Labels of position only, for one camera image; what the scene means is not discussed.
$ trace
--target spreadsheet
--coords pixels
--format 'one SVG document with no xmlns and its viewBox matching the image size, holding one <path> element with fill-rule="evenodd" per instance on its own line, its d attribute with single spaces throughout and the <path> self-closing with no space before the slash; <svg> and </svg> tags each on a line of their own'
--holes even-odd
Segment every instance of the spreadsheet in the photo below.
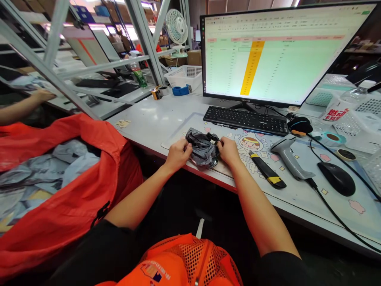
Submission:
<svg viewBox="0 0 381 286">
<path fill-rule="evenodd" d="M 205 17 L 204 92 L 300 105 L 375 6 Z"/>
</svg>

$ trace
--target grey scanner handle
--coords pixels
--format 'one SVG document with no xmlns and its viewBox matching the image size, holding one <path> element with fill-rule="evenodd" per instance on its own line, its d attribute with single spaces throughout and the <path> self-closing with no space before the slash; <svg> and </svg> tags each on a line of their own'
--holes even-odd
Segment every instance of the grey scanner handle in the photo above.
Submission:
<svg viewBox="0 0 381 286">
<path fill-rule="evenodd" d="M 294 175 L 297 180 L 305 180 L 312 177 L 315 177 L 315 174 L 312 172 L 307 172 L 302 169 L 298 161 L 294 157 L 294 154 L 291 151 L 291 148 L 285 148 L 278 151 L 278 154 L 282 157 L 287 168 Z"/>
</svg>

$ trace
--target water bottle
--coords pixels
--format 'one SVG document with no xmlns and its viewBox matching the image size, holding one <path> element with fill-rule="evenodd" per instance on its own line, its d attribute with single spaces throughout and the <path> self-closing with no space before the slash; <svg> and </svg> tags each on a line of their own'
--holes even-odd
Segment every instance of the water bottle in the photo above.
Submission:
<svg viewBox="0 0 381 286">
<path fill-rule="evenodd" d="M 131 51 L 131 57 L 135 58 L 136 56 L 137 56 L 136 53 Z M 131 63 L 130 67 L 139 83 L 139 86 L 143 89 L 147 88 L 148 87 L 147 82 L 143 76 L 142 70 L 140 69 L 139 63 L 138 62 Z"/>
<path fill-rule="evenodd" d="M 325 112 L 319 116 L 318 121 L 329 125 L 337 123 L 348 111 L 355 110 L 366 100 L 368 88 L 375 84 L 375 81 L 365 80 L 358 87 L 343 93 L 339 98 L 333 97 Z"/>
</svg>

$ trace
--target orange highlighted column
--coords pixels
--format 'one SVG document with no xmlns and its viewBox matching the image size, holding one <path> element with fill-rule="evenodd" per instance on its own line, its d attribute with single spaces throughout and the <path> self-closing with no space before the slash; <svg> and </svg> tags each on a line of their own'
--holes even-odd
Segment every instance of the orange highlighted column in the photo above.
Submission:
<svg viewBox="0 0 381 286">
<path fill-rule="evenodd" d="M 245 77 L 241 87 L 241 95 L 249 95 L 251 85 L 253 84 L 255 72 L 257 71 L 259 59 L 262 54 L 265 42 L 255 41 L 251 45 L 249 60 L 247 61 Z"/>
</svg>

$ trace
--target computer mouse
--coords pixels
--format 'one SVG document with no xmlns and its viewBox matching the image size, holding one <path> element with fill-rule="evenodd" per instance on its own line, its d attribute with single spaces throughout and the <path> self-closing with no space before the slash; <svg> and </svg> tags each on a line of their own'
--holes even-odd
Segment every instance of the computer mouse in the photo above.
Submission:
<svg viewBox="0 0 381 286">
<path fill-rule="evenodd" d="M 320 162 L 317 166 L 336 191 L 346 197 L 354 194 L 356 185 L 346 171 L 335 164 L 326 162 Z"/>
</svg>

